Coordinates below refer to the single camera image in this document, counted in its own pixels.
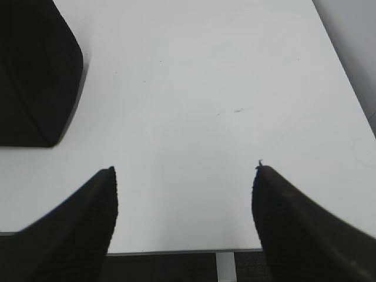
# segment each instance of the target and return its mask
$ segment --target white table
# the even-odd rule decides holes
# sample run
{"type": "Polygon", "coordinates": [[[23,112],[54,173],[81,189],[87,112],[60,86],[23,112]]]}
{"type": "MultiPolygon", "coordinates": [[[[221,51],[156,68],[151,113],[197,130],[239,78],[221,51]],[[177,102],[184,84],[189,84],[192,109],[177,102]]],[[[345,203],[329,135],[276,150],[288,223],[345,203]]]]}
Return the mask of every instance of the white table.
{"type": "Polygon", "coordinates": [[[376,236],[375,138],[311,1],[56,4],[88,76],[59,145],[0,148],[1,231],[114,165],[110,253],[259,248],[251,187],[263,159],[376,236]]]}

